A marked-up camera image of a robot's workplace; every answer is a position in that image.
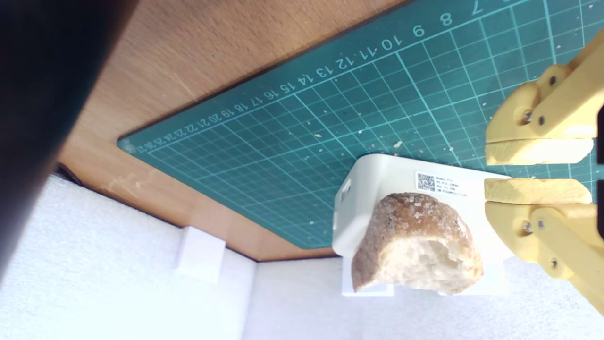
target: white wall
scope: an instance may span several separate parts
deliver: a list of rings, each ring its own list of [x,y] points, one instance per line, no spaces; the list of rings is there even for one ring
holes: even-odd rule
[[[341,296],[341,259],[261,263],[245,340],[604,339],[604,318],[567,281],[506,261],[510,293]]]
[[[180,276],[180,236],[51,177],[0,289],[0,339],[240,339],[256,263],[227,250],[219,285]]]

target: label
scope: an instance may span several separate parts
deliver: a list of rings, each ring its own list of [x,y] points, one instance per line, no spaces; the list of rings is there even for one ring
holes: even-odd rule
[[[416,188],[420,191],[436,194],[467,197],[469,188],[461,180],[416,171]]]

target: wooden table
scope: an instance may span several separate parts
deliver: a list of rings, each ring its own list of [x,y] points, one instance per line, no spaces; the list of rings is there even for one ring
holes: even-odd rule
[[[120,151],[119,136],[305,50],[397,0],[142,0],[59,161],[92,190],[258,261],[327,257]]]

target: cutting mat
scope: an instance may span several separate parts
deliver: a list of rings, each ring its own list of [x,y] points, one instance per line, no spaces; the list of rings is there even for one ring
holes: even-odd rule
[[[504,98],[602,28],[602,0],[416,1],[117,144],[304,249],[331,245],[334,195],[369,153],[573,177],[595,192],[594,152],[490,167],[483,149]]]

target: black object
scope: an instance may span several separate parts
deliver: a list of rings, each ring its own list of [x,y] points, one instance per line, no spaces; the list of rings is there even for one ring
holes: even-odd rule
[[[598,138],[596,139],[596,157],[598,164],[604,164],[604,138],[600,138],[600,131],[604,131],[604,106],[600,109],[598,113]],[[604,181],[598,181],[598,233],[600,237],[604,240],[604,214],[602,213],[604,210],[604,205],[600,204],[604,201]]]
[[[0,1],[0,275],[135,1]]]

